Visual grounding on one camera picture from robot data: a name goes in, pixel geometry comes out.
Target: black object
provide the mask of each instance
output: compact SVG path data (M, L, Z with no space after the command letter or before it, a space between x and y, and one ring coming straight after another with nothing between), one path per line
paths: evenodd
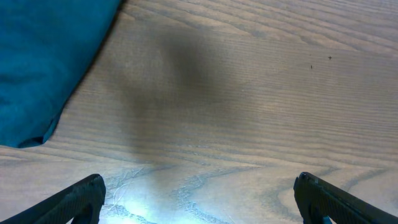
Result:
M294 183L294 198L304 224L398 223L398 218L358 199L318 177L302 172Z
M102 176L93 174L0 224L97 224L105 193Z

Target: wood grain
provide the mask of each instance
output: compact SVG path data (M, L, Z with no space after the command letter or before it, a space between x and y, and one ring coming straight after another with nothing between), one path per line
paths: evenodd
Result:
M126 1L53 138L0 148L0 220L92 173L100 223L302 223L302 171L398 215L397 11Z

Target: teal fabric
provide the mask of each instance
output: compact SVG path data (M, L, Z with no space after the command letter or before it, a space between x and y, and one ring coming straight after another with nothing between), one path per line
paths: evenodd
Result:
M119 0L0 0L0 145L43 144Z

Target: wooden surface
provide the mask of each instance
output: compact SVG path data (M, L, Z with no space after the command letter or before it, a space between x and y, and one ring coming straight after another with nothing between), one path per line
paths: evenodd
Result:
M92 173L100 223L302 223L302 171L398 215L397 12L126 1L53 138L0 148L0 220Z

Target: blue cloth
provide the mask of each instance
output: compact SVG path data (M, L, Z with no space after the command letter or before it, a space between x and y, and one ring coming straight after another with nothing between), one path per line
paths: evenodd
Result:
M53 133L119 0L0 0L0 145Z

